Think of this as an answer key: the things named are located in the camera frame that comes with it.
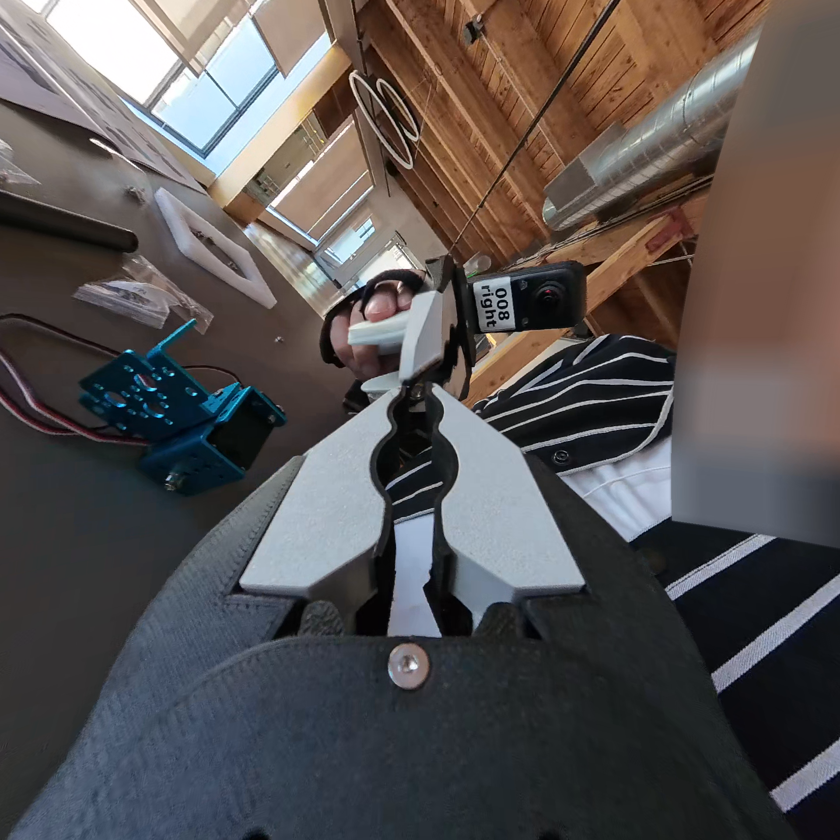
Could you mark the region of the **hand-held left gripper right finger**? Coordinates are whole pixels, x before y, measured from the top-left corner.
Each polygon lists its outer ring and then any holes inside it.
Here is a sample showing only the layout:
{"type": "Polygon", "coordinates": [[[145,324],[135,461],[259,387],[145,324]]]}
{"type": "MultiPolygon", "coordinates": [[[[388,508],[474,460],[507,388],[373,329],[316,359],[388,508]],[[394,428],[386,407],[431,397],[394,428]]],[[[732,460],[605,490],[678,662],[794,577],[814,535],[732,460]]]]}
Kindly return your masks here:
{"type": "Polygon", "coordinates": [[[440,385],[425,407],[433,464],[433,560],[425,596],[443,636],[469,636],[495,604],[576,594],[584,576],[525,455],[440,385]]]}

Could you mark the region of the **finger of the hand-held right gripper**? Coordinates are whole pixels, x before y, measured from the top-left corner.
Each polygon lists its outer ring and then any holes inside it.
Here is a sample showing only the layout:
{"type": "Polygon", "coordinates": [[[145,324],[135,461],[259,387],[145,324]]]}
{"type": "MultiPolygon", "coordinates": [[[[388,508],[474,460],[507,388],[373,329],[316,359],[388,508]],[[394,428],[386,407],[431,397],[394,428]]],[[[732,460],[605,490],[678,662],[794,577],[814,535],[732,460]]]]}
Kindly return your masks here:
{"type": "Polygon", "coordinates": [[[458,327],[455,294],[428,290],[417,294],[407,313],[398,379],[401,385],[435,382],[461,386],[461,349],[453,331],[458,327]]]}

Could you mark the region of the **blue servo bracket assembly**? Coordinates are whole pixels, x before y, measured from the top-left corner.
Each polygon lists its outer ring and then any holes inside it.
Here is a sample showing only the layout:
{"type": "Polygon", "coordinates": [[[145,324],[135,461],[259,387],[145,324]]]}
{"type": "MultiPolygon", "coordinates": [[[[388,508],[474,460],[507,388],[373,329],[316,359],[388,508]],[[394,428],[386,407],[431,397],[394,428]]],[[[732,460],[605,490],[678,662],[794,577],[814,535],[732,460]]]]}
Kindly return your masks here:
{"type": "Polygon", "coordinates": [[[190,497],[245,477],[287,415],[266,394],[235,380],[214,392],[170,356],[195,318],[148,353],[123,351],[80,381],[79,402],[124,440],[145,446],[139,469],[190,497]]]}

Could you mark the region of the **person's right hand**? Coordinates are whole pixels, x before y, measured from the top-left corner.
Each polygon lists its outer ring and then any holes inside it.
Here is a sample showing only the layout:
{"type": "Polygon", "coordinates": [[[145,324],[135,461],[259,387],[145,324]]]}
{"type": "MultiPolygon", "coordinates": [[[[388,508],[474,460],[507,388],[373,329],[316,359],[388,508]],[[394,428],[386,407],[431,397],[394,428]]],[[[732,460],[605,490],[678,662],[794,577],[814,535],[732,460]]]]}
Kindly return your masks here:
{"type": "Polygon", "coordinates": [[[374,345],[350,345],[350,327],[356,323],[382,322],[410,309],[414,294],[401,281],[379,284],[364,310],[359,297],[348,297],[324,321],[322,350],[329,364],[343,366],[355,379],[366,382],[398,369],[398,355],[381,356],[374,345]]]}

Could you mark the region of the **light wooden brace beam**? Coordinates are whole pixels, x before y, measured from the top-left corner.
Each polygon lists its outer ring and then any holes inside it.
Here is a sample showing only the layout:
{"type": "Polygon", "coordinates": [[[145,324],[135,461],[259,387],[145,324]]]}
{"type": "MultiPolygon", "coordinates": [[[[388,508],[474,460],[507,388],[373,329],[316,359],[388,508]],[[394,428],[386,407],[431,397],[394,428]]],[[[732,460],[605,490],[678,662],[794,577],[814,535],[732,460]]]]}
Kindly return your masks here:
{"type": "MultiPolygon", "coordinates": [[[[591,316],[634,275],[694,233],[683,205],[648,221],[588,276],[585,315],[591,316]]],[[[504,339],[479,362],[471,375],[468,395],[461,401],[473,406],[488,398],[541,352],[571,335],[572,329],[566,328],[520,332],[504,339]]]]}

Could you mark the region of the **person in striped shirt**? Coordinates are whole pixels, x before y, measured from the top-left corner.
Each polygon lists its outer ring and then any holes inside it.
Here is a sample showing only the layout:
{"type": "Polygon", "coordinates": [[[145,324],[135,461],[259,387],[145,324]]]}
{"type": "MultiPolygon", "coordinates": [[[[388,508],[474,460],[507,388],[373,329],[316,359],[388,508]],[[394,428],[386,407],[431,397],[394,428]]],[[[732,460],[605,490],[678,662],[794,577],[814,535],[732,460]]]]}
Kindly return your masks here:
{"type": "MultiPolygon", "coordinates": [[[[554,354],[475,412],[563,479],[670,437],[675,372],[662,346],[606,335],[554,354]]],[[[838,549],[671,515],[629,545],[675,604],[797,836],[838,838],[838,549]]]]}

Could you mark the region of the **ceiling sprinkler pipe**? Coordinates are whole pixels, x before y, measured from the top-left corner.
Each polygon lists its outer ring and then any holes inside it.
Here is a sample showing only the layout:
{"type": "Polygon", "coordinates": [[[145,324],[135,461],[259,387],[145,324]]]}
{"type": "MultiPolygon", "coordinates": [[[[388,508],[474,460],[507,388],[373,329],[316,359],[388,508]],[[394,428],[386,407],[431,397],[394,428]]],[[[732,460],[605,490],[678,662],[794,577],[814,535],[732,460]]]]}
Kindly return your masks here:
{"type": "Polygon", "coordinates": [[[510,81],[530,121],[520,135],[513,132],[505,114],[472,69],[455,70],[446,81],[448,95],[465,113],[465,119],[486,146],[496,170],[481,188],[480,200],[458,232],[461,238],[485,205],[494,197],[499,184],[509,183],[522,208],[547,235],[543,222],[543,188],[539,169],[526,148],[534,132],[541,132],[552,154],[563,165],[595,138],[594,129],[571,91],[571,78],[619,2],[606,2],[598,15],[589,16],[584,32],[568,60],[559,66],[519,2],[463,2],[468,23],[487,44],[487,48],[510,81]]]}

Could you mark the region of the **pale wooden window column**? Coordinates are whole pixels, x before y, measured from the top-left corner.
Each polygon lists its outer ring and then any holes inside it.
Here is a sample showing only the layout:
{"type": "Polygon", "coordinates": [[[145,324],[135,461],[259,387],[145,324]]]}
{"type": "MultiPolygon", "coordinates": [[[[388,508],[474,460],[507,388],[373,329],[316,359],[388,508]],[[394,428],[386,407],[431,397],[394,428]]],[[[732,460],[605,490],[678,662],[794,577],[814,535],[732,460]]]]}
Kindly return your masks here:
{"type": "Polygon", "coordinates": [[[344,49],[330,44],[328,38],[319,37],[289,77],[271,81],[248,107],[233,138],[224,140],[222,150],[211,155],[218,172],[208,193],[242,228],[255,222],[266,208],[245,193],[247,184],[351,66],[344,49]]]}

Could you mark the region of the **small clear plastic bag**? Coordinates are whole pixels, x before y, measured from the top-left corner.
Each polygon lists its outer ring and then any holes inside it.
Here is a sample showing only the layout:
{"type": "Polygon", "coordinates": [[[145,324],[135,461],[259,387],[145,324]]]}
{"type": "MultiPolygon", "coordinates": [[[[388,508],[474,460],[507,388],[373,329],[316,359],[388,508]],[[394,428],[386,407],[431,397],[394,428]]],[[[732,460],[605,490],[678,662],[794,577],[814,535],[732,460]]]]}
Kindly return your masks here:
{"type": "Polygon", "coordinates": [[[146,258],[140,255],[126,255],[121,268],[131,282],[142,287],[142,293],[147,298],[151,297],[164,303],[168,312],[174,312],[183,321],[214,320],[214,315],[209,310],[187,295],[146,258]]]}
{"type": "Polygon", "coordinates": [[[162,329],[171,310],[179,305],[168,290],[126,279],[86,283],[72,297],[153,329],[162,329]]]}

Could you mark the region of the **black screwdriver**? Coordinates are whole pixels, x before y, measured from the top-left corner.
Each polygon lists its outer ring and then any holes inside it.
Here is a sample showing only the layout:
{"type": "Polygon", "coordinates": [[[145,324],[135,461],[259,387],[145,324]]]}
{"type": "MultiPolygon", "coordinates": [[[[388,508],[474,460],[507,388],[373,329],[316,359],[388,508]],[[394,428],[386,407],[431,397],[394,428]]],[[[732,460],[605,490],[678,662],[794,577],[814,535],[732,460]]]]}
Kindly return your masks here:
{"type": "Polygon", "coordinates": [[[127,228],[6,190],[1,191],[1,224],[123,254],[132,254],[140,246],[137,235],[127,228]]]}

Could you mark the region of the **large window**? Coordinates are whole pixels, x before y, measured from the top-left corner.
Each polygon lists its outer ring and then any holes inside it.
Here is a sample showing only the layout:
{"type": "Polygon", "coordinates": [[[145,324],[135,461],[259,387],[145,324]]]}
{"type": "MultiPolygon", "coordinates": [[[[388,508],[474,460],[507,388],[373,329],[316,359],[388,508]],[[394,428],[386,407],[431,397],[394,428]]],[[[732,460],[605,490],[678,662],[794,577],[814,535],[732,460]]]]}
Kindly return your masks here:
{"type": "Polygon", "coordinates": [[[332,44],[315,1],[29,1],[143,121],[219,174],[332,44]]]}

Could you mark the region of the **printed instruction sheet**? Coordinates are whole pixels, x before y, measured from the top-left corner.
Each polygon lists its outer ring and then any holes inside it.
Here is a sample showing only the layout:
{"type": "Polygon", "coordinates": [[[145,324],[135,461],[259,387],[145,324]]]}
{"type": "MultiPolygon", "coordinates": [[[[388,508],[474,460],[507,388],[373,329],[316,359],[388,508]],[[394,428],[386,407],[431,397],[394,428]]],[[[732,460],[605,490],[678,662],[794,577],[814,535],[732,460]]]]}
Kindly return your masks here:
{"type": "Polygon", "coordinates": [[[132,164],[204,192],[108,81],[23,2],[1,2],[1,99],[90,131],[132,164]]]}

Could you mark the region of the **clear bag of small screws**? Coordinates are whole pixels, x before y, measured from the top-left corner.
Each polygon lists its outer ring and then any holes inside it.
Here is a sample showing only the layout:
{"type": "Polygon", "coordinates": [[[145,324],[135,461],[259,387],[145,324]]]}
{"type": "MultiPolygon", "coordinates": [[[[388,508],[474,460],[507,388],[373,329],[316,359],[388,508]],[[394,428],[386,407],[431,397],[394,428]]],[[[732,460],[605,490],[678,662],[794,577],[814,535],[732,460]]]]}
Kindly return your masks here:
{"type": "Polygon", "coordinates": [[[1,139],[1,186],[6,185],[39,185],[40,182],[22,170],[14,162],[14,149],[1,139]]]}

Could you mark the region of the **metal air duct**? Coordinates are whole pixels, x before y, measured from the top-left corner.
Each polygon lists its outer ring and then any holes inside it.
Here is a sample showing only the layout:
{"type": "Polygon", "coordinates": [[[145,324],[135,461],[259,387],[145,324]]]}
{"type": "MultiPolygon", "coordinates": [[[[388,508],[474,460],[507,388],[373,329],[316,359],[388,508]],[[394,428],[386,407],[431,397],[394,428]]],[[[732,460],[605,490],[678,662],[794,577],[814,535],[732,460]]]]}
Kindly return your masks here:
{"type": "Polygon", "coordinates": [[[554,232],[644,193],[719,151],[763,25],[725,49],[630,129],[616,122],[545,188],[542,218],[554,232]]]}

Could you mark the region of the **white foam frame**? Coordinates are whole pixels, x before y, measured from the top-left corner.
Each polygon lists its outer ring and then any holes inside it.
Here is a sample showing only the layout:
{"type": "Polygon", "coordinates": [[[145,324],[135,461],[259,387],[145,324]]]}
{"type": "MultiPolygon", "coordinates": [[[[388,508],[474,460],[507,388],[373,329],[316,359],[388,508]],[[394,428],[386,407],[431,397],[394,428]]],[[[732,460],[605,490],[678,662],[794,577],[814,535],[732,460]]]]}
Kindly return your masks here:
{"type": "Polygon", "coordinates": [[[246,248],[225,236],[163,188],[154,200],[181,254],[265,309],[277,299],[246,248]]]}

